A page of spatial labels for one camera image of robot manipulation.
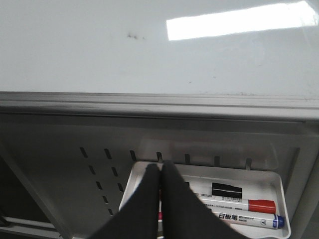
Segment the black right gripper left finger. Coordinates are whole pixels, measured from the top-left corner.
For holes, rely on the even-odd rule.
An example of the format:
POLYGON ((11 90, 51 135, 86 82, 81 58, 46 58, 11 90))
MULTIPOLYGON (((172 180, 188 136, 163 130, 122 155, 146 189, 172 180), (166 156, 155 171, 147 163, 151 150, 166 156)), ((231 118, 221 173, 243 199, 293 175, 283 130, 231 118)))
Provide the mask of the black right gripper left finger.
POLYGON ((146 167, 135 192, 124 206, 91 239, 155 239, 158 233, 160 170, 146 167))

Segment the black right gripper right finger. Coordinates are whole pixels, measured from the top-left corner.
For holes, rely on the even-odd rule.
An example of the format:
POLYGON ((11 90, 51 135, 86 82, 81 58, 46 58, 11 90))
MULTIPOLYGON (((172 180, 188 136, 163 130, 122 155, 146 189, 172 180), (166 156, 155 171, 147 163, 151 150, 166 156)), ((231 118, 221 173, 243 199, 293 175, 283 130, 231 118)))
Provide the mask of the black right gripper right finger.
POLYGON ((244 239, 198 199, 176 166, 165 161, 161 169, 162 222, 166 239, 244 239))

